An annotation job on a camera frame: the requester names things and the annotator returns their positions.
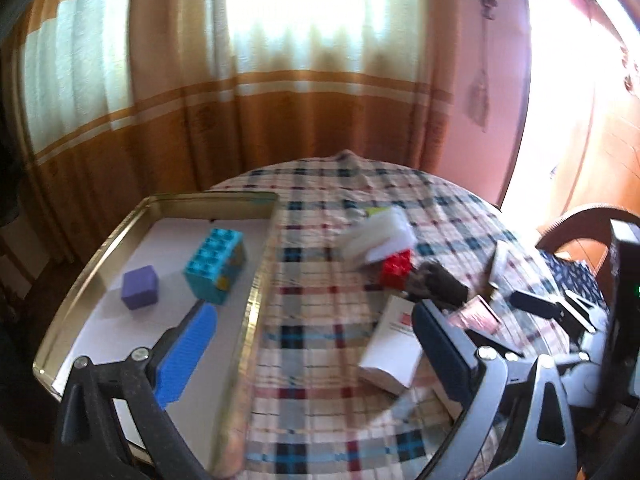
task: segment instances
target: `chair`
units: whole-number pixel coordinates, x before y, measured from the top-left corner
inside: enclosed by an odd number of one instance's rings
[[[540,237],[536,248],[550,254],[558,252],[563,245],[589,238],[611,245],[611,220],[621,220],[640,225],[640,217],[624,208],[608,204],[587,204],[577,207],[554,221]],[[609,250],[602,255],[595,269],[595,279],[608,305],[613,300],[613,279]]]

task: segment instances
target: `red lego brick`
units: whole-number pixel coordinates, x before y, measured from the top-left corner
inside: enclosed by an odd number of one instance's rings
[[[404,290],[404,280],[412,268],[410,249],[392,254],[382,264],[380,285]]]

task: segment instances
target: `plaid tablecloth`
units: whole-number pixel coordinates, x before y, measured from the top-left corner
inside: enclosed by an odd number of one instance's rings
[[[246,479],[413,480],[451,427],[423,359],[414,386],[394,397],[357,378],[385,306],[379,267],[345,270],[335,237],[369,207],[404,208],[418,237],[416,261],[437,258],[471,289],[484,286],[496,240],[512,244],[501,291],[556,292],[549,270],[476,195],[436,176],[341,152],[277,164],[216,189],[272,190],[284,202],[274,295],[264,315]],[[527,354],[561,352],[552,322],[511,310],[498,295],[499,335]],[[470,478],[487,468],[492,433]]]

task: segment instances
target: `orange curtain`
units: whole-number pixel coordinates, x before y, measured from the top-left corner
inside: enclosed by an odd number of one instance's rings
[[[87,260],[144,196],[349,148],[434,171],[458,0],[34,0],[2,46],[26,193]]]

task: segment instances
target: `white box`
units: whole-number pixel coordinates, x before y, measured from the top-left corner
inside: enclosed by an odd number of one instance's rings
[[[395,395],[411,385],[422,357],[422,347],[411,326],[413,309],[413,302],[389,297],[358,365],[361,378]]]

